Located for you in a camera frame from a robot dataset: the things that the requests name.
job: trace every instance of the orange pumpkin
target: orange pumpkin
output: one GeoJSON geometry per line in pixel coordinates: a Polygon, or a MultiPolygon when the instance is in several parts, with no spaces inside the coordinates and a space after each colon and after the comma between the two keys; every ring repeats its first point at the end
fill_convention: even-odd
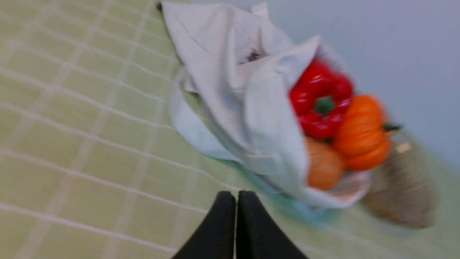
{"type": "Polygon", "coordinates": [[[306,137],[305,145],[310,155],[307,185],[324,191],[332,189],[345,170],[342,158],[328,144],[313,138],[306,137]]]}
{"type": "Polygon", "coordinates": [[[385,129],[385,112],[371,95],[357,95],[344,115],[333,146],[348,169],[365,171],[383,163],[391,142],[385,129]]]}

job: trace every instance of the white cloth bag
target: white cloth bag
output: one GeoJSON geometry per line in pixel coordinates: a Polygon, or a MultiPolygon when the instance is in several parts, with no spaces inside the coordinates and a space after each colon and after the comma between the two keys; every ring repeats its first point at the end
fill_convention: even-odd
{"type": "Polygon", "coordinates": [[[186,70],[169,100],[172,123],[201,153],[242,164],[270,194],[288,197],[283,203],[292,214],[310,217],[313,208],[348,207],[367,192],[368,173],[349,174],[328,192],[305,186],[310,159],[288,98],[315,55],[336,70],[342,63],[318,36],[294,45],[264,15],[266,6],[253,12],[225,3],[163,2],[186,70]],[[251,53],[259,59],[248,62],[251,53]],[[199,94],[211,131],[188,106],[182,88],[199,94]]]}

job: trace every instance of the green tiled floor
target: green tiled floor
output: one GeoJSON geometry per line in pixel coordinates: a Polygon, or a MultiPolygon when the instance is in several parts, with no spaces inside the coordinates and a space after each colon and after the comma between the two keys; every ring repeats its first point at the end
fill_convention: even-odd
{"type": "MultiPolygon", "coordinates": [[[[218,191],[258,190],[171,127],[181,66],[155,2],[1,2],[0,258],[169,258],[218,191]]],[[[423,231],[359,204],[306,224],[262,201],[312,259],[459,258],[460,179],[429,165],[440,207],[423,231]]]]}

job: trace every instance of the red bell pepper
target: red bell pepper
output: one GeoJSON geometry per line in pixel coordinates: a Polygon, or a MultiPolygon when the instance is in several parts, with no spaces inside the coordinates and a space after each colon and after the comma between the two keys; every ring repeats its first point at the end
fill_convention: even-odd
{"type": "Polygon", "coordinates": [[[353,88],[347,76],[313,59],[289,93],[305,135],[317,139],[333,137],[350,106],[353,88]]]}

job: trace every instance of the woven basket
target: woven basket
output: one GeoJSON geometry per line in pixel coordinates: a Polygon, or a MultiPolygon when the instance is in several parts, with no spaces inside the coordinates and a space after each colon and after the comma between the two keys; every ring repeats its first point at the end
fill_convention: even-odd
{"type": "Polygon", "coordinates": [[[413,229],[434,224],[436,198],[423,154],[404,132],[391,136],[386,162],[373,169],[369,193],[362,203],[377,217],[413,229]]]}

